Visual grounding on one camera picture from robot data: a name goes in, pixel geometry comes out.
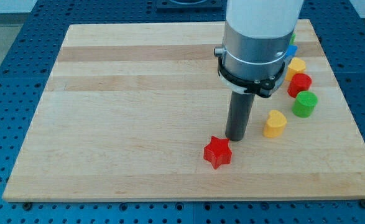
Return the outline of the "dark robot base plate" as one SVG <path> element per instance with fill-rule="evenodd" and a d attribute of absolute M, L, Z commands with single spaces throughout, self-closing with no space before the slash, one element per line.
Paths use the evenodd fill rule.
<path fill-rule="evenodd" d="M 222 0 L 156 0 L 156 11 L 222 9 Z"/>

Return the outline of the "green block behind arm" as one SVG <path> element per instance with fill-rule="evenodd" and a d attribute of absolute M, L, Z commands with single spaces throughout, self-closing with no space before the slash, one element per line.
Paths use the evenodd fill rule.
<path fill-rule="evenodd" d="M 295 38 L 296 38 L 296 33 L 293 33 L 292 36 L 291 36 L 291 38 L 290 38 L 290 43 L 289 43 L 290 45 L 293 45 L 294 44 Z"/>

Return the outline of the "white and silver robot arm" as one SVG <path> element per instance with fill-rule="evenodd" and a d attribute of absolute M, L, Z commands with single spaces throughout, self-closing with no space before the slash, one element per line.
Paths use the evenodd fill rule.
<path fill-rule="evenodd" d="M 228 0 L 219 79 L 234 94 L 270 97 L 283 84 L 303 0 Z"/>

